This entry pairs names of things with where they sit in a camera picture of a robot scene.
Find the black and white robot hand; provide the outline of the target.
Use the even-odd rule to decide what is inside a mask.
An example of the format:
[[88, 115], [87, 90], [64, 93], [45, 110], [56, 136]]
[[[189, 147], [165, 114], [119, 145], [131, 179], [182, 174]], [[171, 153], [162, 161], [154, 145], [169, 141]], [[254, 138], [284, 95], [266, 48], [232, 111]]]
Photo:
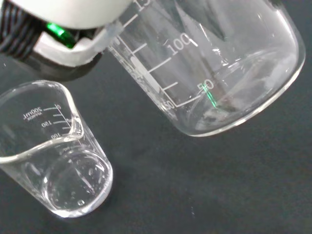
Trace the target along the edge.
[[42, 79], [89, 73], [123, 31], [129, 0], [3, 0], [0, 52]]

